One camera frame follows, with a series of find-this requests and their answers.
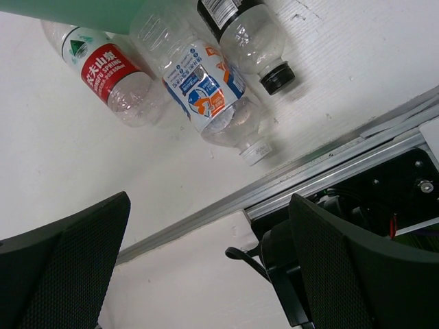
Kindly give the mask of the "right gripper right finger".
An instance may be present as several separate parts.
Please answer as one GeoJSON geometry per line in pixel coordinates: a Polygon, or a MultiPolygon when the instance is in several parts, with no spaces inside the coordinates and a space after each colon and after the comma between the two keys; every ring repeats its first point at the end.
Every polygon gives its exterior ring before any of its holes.
{"type": "Polygon", "coordinates": [[[298,194],[292,236],[316,328],[437,328],[438,254],[332,215],[298,194]]]}

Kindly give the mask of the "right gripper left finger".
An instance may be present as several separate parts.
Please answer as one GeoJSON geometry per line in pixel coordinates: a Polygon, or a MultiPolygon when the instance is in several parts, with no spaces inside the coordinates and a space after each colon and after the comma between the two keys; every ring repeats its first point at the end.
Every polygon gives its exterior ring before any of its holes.
{"type": "Polygon", "coordinates": [[[96,328],[128,224],[117,193],[1,241],[2,328],[96,328]]]}

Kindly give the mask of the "clear bottle red label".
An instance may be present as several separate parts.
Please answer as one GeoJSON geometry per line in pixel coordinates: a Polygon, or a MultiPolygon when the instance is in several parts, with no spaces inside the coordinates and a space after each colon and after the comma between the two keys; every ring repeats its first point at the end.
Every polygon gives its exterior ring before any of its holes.
{"type": "Polygon", "coordinates": [[[45,37],[63,61],[130,127],[164,119],[159,83],[103,31],[42,20],[45,37]]]}

